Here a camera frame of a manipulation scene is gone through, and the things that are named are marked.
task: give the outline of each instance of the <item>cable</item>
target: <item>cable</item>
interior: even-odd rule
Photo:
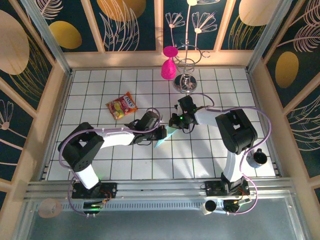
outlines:
[[[184,134],[190,134],[190,133],[192,133],[192,131],[195,129],[195,124],[193,124],[193,126],[192,126],[192,128],[191,128],[191,130],[189,131],[189,132],[185,132],[185,129],[184,128],[182,128],[182,132],[184,133]]]
[[[204,93],[190,93],[189,96],[190,95],[202,95],[202,96],[205,96],[206,98],[208,98],[212,102],[212,105],[211,106],[210,105],[204,106],[205,108],[213,108],[215,106],[215,101],[211,97],[209,97],[207,94],[204,94]]]

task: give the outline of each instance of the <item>grid tile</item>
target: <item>grid tile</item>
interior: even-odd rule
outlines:
[[[222,107],[237,107],[238,99],[235,93],[220,93]]]
[[[60,166],[58,161],[52,161],[48,181],[67,180],[69,177],[69,170]]]
[[[217,81],[220,93],[235,93],[235,86],[233,81]]]
[[[88,122],[91,125],[97,125],[99,119],[99,109],[84,109],[82,111],[81,123]]]
[[[133,159],[151,159],[152,158],[152,145],[138,145],[135,144],[133,146]]]
[[[216,73],[213,68],[200,69],[201,80],[216,80]]]
[[[70,95],[86,95],[87,87],[87,82],[74,82],[71,86]]]
[[[69,96],[66,109],[82,109],[85,102],[85,95]]]
[[[111,160],[92,161],[92,167],[94,169],[94,172],[100,180],[110,179],[111,163]]]
[[[170,105],[169,94],[154,94],[152,98],[153,98],[152,105],[154,108],[167,108]]]
[[[89,82],[86,94],[87,95],[102,95],[103,90],[104,90],[104,83],[103,82]]]
[[[100,109],[101,99],[102,99],[102,95],[87,95],[87,96],[85,96],[85,102],[83,105],[83,109]]]
[[[217,81],[202,81],[202,90],[203,93],[219,93]]]
[[[90,70],[84,71],[76,71],[74,74],[73,82],[74,83],[81,83],[81,82],[88,82],[90,76]]]
[[[214,100],[216,109],[255,105],[244,69],[197,68],[192,75],[198,80],[195,93],[207,94]],[[127,91],[132,94],[138,110],[116,121],[106,104]],[[57,147],[80,122],[87,121],[93,127],[98,124],[98,128],[121,128],[141,119],[147,108],[156,107],[163,115],[162,123],[167,124],[171,114],[177,112],[174,105],[184,96],[174,89],[173,81],[161,77],[160,68],[76,71],[46,178],[72,178],[72,174],[59,165]],[[198,107],[212,105],[202,95],[193,95],[192,99]],[[258,132],[256,144],[263,137],[259,116],[254,110],[244,111]],[[226,165],[227,149],[218,127],[196,125],[192,133],[186,132],[177,130],[156,148],[156,141],[149,146],[105,147],[95,156],[93,168],[102,180],[219,178]],[[246,164],[244,173],[251,177],[274,176],[267,144],[259,148],[268,156],[268,162],[256,170]]]
[[[152,94],[137,94],[135,104],[139,109],[147,109],[152,106]]]
[[[193,158],[212,158],[210,140],[193,140],[191,145]]]
[[[167,94],[168,92],[168,81],[155,81],[153,83],[153,94]]]
[[[132,160],[112,160],[111,180],[131,179]]]
[[[153,159],[172,159],[172,141],[165,140],[159,146],[156,142],[152,144],[152,158]]]
[[[131,179],[152,179],[152,160],[139,159],[132,161]]]
[[[103,95],[118,95],[119,94],[120,82],[111,81],[105,82],[103,87]]]
[[[251,93],[237,93],[236,94],[239,104],[242,107],[255,106],[254,98]]]
[[[217,80],[232,80],[229,68],[216,68],[215,74]]]
[[[221,177],[221,173],[224,171],[227,163],[226,157],[219,157],[213,159],[213,165],[214,165],[214,173],[216,178]]]
[[[81,119],[82,110],[65,110],[62,124],[71,125],[79,124]]]
[[[121,70],[107,70],[105,74],[106,82],[119,82],[121,80]]]
[[[237,93],[251,93],[248,80],[234,80],[233,83]]]
[[[131,94],[136,94],[137,82],[135,81],[122,81],[120,83],[120,95],[124,95],[127,92]]]
[[[247,80],[247,74],[244,68],[230,69],[233,80]]]
[[[152,81],[138,81],[136,94],[152,94]]]
[[[153,69],[153,81],[163,81],[164,78],[161,76],[161,69]]]
[[[172,159],[154,159],[152,175],[154,179],[172,179],[173,178],[173,160]]]
[[[106,70],[92,70],[89,82],[104,82],[106,77]]]
[[[137,81],[152,81],[152,69],[138,69]]]
[[[209,139],[208,126],[204,124],[196,125],[190,135],[192,140]]]
[[[195,178],[214,178],[214,162],[211,158],[194,158],[194,177]]]
[[[113,147],[112,159],[132,159],[133,146],[117,145]]]
[[[137,70],[122,70],[121,81],[136,81],[137,80]]]
[[[192,158],[190,140],[172,141],[172,155],[174,159]]]
[[[173,159],[173,177],[175,179],[192,179],[194,178],[193,161],[189,159]]]

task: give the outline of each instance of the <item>dark blue wallpaper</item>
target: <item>dark blue wallpaper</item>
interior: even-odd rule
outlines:
[[[126,16],[129,20],[124,25],[123,19],[120,17],[120,13],[117,21],[112,19],[111,16],[107,16],[99,7],[97,0],[90,0],[96,23],[99,28],[101,40],[104,43],[105,51],[155,51],[156,50],[156,33],[155,33],[155,3],[154,0],[139,0],[137,2],[132,1],[132,5],[137,8],[143,9],[145,3],[145,9],[136,16],[136,20],[133,14],[130,13]],[[110,10],[110,14],[116,14],[114,10]]]
[[[320,86],[287,116],[309,177],[320,175]]]
[[[288,10],[288,12],[286,13],[286,15],[284,16],[278,30],[275,32],[275,34],[273,35],[272,39],[270,40],[270,43],[268,44],[268,46],[266,47],[265,51],[262,54],[262,57],[265,58],[265,56],[267,55],[267,53],[269,52],[272,44],[274,43],[274,40],[276,39],[276,37],[278,36],[279,32],[281,31],[282,27],[284,26],[286,20],[288,19],[289,15],[291,14],[292,10],[294,9],[294,7],[296,6],[296,3],[298,2],[298,0],[292,0],[290,8]]]
[[[0,90],[0,179],[11,181],[33,118]]]
[[[315,195],[318,198],[319,204],[320,204],[320,187],[314,189]]]
[[[1,3],[0,11],[4,11],[19,22],[27,35],[29,44],[29,59],[26,68],[20,74],[8,74],[0,68],[0,77],[27,103],[37,109],[52,65],[8,1]],[[0,59],[10,60],[10,56],[0,56]]]
[[[4,191],[0,191],[0,212],[1,212],[1,208],[5,202],[5,198],[6,198],[7,193]]]
[[[207,0],[204,2],[211,4],[201,4],[201,1],[198,1],[197,5],[190,7],[187,38],[190,45],[195,45],[201,50],[213,50],[227,1]],[[164,48],[173,45],[171,30],[173,41],[178,47],[181,43],[185,43],[188,10],[187,1],[163,1]]]
[[[240,20],[240,2],[241,0],[235,2],[221,50],[253,50],[265,29],[265,25],[248,26]]]
[[[283,107],[320,72],[320,19],[308,15],[308,3],[312,1],[305,1],[266,64]],[[308,23],[311,19],[319,23]]]

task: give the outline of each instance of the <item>black grout line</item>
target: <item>black grout line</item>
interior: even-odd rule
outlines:
[[[205,96],[202,95],[202,97],[203,97],[203,103],[204,103],[204,105],[206,105]],[[211,138],[210,138],[209,126],[207,125],[206,127],[207,127],[207,130],[208,130],[209,139],[211,139]],[[214,177],[216,178],[217,176],[216,176],[214,156],[213,156],[213,153],[212,153],[211,140],[209,140],[209,142],[210,142],[210,150],[211,150],[211,156],[212,156],[213,174],[214,174]]]
[[[135,75],[135,93],[137,93],[137,87],[138,87],[138,70],[136,70],[136,75]],[[134,103],[136,103],[137,100],[137,94],[134,95]],[[133,115],[133,120],[136,119],[136,112],[134,112]],[[134,168],[134,145],[132,145],[132,155],[131,155],[131,177],[130,179],[132,180],[132,171]]]
[[[231,73],[230,68],[229,68],[229,71],[230,71],[231,78],[232,78],[233,88],[234,88],[234,90],[236,90],[236,86],[235,86],[234,78],[232,77],[232,73]],[[237,100],[237,102],[238,102],[238,106],[240,106],[239,98],[238,98],[238,94],[235,94],[235,96],[236,96],[236,100]],[[255,176],[257,177],[258,175],[257,175],[257,171],[256,171],[256,169],[255,169],[255,168],[254,168],[254,172],[255,172]]]
[[[252,94],[249,91],[240,91],[240,92],[203,92],[204,94]],[[132,95],[163,95],[163,94],[169,94],[169,95],[178,95],[178,94],[185,94],[185,93],[181,93],[181,92],[174,92],[174,93],[133,93]],[[114,95],[118,95],[118,94],[73,94],[73,95],[69,95],[70,97],[79,97],[79,96],[114,96]]]
[[[168,87],[169,87],[169,93],[170,93],[170,81],[168,81]],[[169,112],[170,112],[170,117],[171,117],[172,113],[171,113],[170,94],[169,94]],[[170,136],[170,140],[171,140],[170,144],[171,144],[172,178],[174,179],[175,178],[175,173],[174,173],[174,149],[173,149],[173,145],[172,145],[172,136]]]
[[[152,70],[152,98],[151,98],[151,106],[154,107],[154,70]],[[154,179],[154,144],[151,142],[151,179]]]

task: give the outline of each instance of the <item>snack bag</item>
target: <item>snack bag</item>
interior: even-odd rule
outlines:
[[[106,106],[115,120],[120,119],[130,113],[134,113],[138,109],[131,97],[130,92],[127,92],[125,95],[108,102]]]

